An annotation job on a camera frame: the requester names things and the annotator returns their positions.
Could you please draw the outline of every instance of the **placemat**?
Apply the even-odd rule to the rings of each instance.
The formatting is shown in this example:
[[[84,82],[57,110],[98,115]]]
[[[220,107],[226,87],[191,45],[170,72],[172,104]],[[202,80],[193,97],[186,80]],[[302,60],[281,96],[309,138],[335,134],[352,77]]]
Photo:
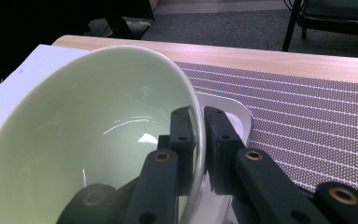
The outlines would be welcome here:
[[[196,91],[251,110],[250,147],[266,151],[297,185],[315,191],[337,181],[358,189],[358,84],[178,64]]]

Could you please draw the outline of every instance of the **chair leg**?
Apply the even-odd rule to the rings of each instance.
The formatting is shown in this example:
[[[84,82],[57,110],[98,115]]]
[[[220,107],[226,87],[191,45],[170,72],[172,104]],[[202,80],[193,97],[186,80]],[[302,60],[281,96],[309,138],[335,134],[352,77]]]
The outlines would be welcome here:
[[[287,25],[286,37],[284,38],[282,51],[288,51],[290,46],[290,41],[292,40],[293,31],[295,30],[296,20],[298,16],[298,11],[300,10],[302,0],[295,0],[293,4],[292,14],[290,15],[290,21]]]
[[[303,39],[307,38],[307,28],[305,27],[302,27],[301,38]]]

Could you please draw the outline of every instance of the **sheet of paper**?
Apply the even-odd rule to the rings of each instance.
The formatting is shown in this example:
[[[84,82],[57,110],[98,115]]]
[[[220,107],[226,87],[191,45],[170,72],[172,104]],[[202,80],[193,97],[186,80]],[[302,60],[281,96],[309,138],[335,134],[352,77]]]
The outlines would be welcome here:
[[[69,49],[39,45],[27,59],[0,84],[0,127],[22,98],[55,70],[87,53],[83,49]]]

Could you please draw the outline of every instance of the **chair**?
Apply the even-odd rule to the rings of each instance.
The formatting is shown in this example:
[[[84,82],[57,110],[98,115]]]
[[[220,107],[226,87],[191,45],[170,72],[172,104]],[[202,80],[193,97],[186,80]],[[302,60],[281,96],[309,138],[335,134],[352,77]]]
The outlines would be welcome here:
[[[295,0],[287,26],[283,51],[288,51],[296,23],[307,29],[358,35],[358,0]]]

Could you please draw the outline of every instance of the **green bowl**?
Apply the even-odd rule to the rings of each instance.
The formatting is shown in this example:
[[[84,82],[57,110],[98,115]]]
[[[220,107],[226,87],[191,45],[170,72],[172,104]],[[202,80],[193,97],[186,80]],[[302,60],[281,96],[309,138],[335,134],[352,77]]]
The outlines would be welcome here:
[[[197,156],[188,220],[201,191],[202,111],[191,83],[150,49],[98,49],[36,86],[0,129],[0,223],[55,223],[72,197],[93,183],[118,189],[140,174],[170,114],[190,106]]]

